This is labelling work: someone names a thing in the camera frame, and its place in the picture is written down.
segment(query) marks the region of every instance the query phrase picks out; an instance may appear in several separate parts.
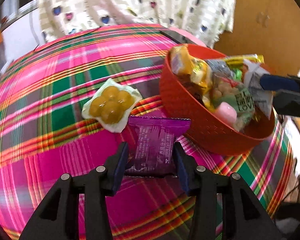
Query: yellow snack wrapper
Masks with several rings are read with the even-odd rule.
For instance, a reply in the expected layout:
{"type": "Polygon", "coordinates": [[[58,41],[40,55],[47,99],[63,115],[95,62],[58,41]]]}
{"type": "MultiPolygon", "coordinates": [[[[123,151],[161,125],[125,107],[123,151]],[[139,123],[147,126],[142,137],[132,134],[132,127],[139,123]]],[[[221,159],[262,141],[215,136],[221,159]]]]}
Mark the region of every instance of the yellow snack wrapper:
{"type": "Polygon", "coordinates": [[[212,88],[212,72],[202,59],[189,55],[187,45],[175,46],[170,50],[170,66],[181,84],[204,106],[213,111],[209,91],[212,88]]]}
{"type": "Polygon", "coordinates": [[[251,62],[255,62],[255,63],[265,62],[263,55],[257,55],[257,54],[230,56],[230,57],[225,57],[222,60],[226,62],[226,64],[230,69],[238,68],[242,70],[244,59],[250,60],[251,62]]]}
{"type": "Polygon", "coordinates": [[[205,61],[198,58],[193,58],[191,62],[193,68],[190,74],[190,81],[197,84],[202,91],[201,95],[204,95],[212,87],[211,68],[205,61]]]}
{"type": "Polygon", "coordinates": [[[190,75],[193,68],[193,63],[191,62],[192,58],[193,57],[189,55],[187,45],[173,47],[170,50],[172,72],[177,76],[190,75]]]}

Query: cable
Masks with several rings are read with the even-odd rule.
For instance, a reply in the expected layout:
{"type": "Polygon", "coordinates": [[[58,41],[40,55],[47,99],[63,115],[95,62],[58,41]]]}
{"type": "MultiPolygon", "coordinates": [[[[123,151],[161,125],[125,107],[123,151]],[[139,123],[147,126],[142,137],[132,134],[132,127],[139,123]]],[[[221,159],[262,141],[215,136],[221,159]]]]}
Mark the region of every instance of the cable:
{"type": "Polygon", "coordinates": [[[58,44],[59,42],[63,42],[63,41],[70,41],[70,40],[73,40],[73,39],[79,38],[79,37],[81,37],[81,36],[83,36],[83,35],[86,35],[86,34],[89,34],[89,33],[93,33],[93,32],[95,32],[96,30],[99,30],[101,27],[102,27],[102,26],[99,26],[98,28],[96,28],[96,29],[93,29],[93,30],[91,30],[90,32],[87,32],[87,33],[82,33],[82,34],[80,34],[79,36],[75,36],[75,37],[72,37],[72,38],[68,38],[68,39],[64,39],[64,40],[57,41],[57,42],[55,42],[55,43],[52,43],[52,44],[50,44],[50,45],[49,45],[49,46],[47,46],[47,47],[44,47],[43,49],[50,48],[51,46],[53,46],[53,45],[56,45],[56,44],[58,44]]]}
{"type": "Polygon", "coordinates": [[[35,51],[35,49],[37,48],[37,47],[39,47],[40,46],[40,40],[39,40],[39,38],[38,38],[38,36],[37,36],[37,34],[35,33],[35,30],[34,30],[34,28],[33,28],[33,18],[32,18],[32,8],[30,8],[30,14],[29,14],[29,24],[30,24],[30,30],[31,30],[31,32],[32,32],[32,35],[33,35],[33,37],[34,37],[34,39],[35,39],[35,41],[37,42],[37,46],[34,48],[34,50],[32,51],[32,53],[35,51]]]}
{"type": "MultiPolygon", "coordinates": [[[[287,197],[288,197],[292,192],[294,192],[299,186],[300,186],[300,183],[299,183],[298,185],[296,185],[292,190],[290,190],[290,191],[287,193],[287,195],[280,201],[277,210],[279,210],[281,204],[282,204],[282,203],[287,199],[287,197]]],[[[276,228],[278,228],[278,227],[277,227],[277,224],[276,224],[276,220],[277,220],[277,219],[276,219],[276,213],[275,213],[275,214],[274,214],[274,217],[273,217],[273,222],[274,222],[274,225],[276,226],[276,228]]]]}

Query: blue gripper pad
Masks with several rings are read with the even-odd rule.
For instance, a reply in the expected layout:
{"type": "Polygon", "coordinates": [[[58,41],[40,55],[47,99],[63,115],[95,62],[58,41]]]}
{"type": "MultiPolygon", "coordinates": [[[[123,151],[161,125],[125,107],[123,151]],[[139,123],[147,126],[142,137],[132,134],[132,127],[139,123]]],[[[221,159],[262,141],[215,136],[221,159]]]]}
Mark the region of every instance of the blue gripper pad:
{"type": "Polygon", "coordinates": [[[260,85],[264,90],[278,91],[283,89],[300,92],[298,83],[287,77],[264,74],[260,78],[260,85]]]}
{"type": "Polygon", "coordinates": [[[118,147],[117,153],[107,158],[104,164],[107,168],[107,179],[101,184],[101,187],[106,190],[106,195],[114,196],[120,188],[125,166],[128,161],[128,155],[128,144],[122,142],[118,147]]]}
{"type": "Polygon", "coordinates": [[[200,180],[195,174],[197,162],[192,156],[185,153],[179,142],[175,142],[173,145],[172,157],[177,168],[181,188],[187,196],[195,195],[195,192],[200,189],[200,180]]]}

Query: snack package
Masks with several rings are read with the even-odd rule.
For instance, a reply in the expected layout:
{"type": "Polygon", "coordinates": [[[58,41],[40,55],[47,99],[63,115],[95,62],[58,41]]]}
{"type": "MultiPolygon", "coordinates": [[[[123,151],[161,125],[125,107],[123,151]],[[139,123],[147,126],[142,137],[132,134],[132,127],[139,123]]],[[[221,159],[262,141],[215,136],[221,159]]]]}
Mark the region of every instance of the snack package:
{"type": "Polygon", "coordinates": [[[189,129],[190,123],[190,119],[130,116],[129,125],[135,129],[138,142],[125,175],[162,177],[175,174],[173,144],[189,129]]]}
{"type": "Polygon", "coordinates": [[[212,87],[209,65],[189,55],[187,45],[180,45],[170,51],[170,66],[189,93],[211,110],[213,107],[208,96],[212,87]]]}
{"type": "Polygon", "coordinates": [[[213,75],[211,101],[215,108],[226,102],[236,110],[237,120],[233,127],[237,131],[250,122],[255,112],[252,96],[245,85],[223,76],[220,72],[213,75]]]}
{"type": "Polygon", "coordinates": [[[172,47],[170,50],[171,70],[177,76],[190,75],[192,72],[192,62],[187,45],[172,47]]]}
{"type": "Polygon", "coordinates": [[[82,117],[96,119],[104,129],[120,133],[127,125],[131,110],[141,99],[138,89],[120,85],[109,78],[83,105],[82,117]]]}
{"type": "Polygon", "coordinates": [[[234,68],[233,70],[234,73],[234,80],[238,82],[242,82],[242,71],[238,68],[234,68]]]}
{"type": "Polygon", "coordinates": [[[249,89],[256,106],[258,106],[270,120],[273,94],[272,91],[263,90],[260,85],[261,76],[269,74],[269,72],[260,66],[261,63],[254,63],[246,59],[243,63],[248,67],[248,70],[244,75],[243,83],[249,89]]]}
{"type": "Polygon", "coordinates": [[[205,62],[211,68],[212,73],[222,72],[228,78],[233,79],[234,73],[230,70],[227,63],[220,59],[206,59],[205,62]]]}
{"type": "Polygon", "coordinates": [[[230,56],[230,57],[225,57],[222,60],[227,63],[227,65],[230,69],[233,69],[233,68],[242,69],[244,59],[250,60],[251,62],[255,62],[255,63],[258,63],[258,62],[264,63],[265,62],[263,56],[257,55],[257,54],[230,56]]]}

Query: orange plastic basket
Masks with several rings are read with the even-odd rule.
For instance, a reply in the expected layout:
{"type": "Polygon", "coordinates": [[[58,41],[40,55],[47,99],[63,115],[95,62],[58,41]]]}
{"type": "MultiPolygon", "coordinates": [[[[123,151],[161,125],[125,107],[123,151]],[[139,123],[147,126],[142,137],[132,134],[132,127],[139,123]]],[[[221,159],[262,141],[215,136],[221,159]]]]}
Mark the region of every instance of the orange plastic basket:
{"type": "MultiPolygon", "coordinates": [[[[225,55],[198,45],[188,45],[190,55],[201,58],[220,58],[225,55]]],[[[274,129],[274,113],[268,120],[264,115],[259,122],[251,122],[245,134],[228,126],[204,106],[202,106],[179,82],[170,68],[169,55],[166,56],[160,78],[160,95],[163,106],[170,117],[189,118],[191,126],[186,136],[199,146],[221,155],[245,154],[258,145],[274,129]]]]}

